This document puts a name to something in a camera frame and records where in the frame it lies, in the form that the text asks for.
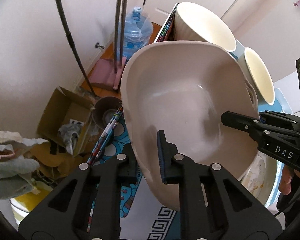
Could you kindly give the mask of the person's right hand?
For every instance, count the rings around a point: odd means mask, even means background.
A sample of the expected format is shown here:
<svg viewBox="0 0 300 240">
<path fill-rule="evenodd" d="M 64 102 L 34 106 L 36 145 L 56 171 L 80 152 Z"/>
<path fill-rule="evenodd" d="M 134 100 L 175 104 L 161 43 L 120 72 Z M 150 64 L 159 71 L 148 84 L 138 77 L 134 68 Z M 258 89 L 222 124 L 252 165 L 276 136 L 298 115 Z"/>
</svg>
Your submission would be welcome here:
<svg viewBox="0 0 300 240">
<path fill-rule="evenodd" d="M 293 177 L 294 171 L 285 165 L 282 169 L 281 180 L 279 184 L 279 191 L 285 196 L 289 195 L 292 190 L 291 181 Z"/>
</svg>

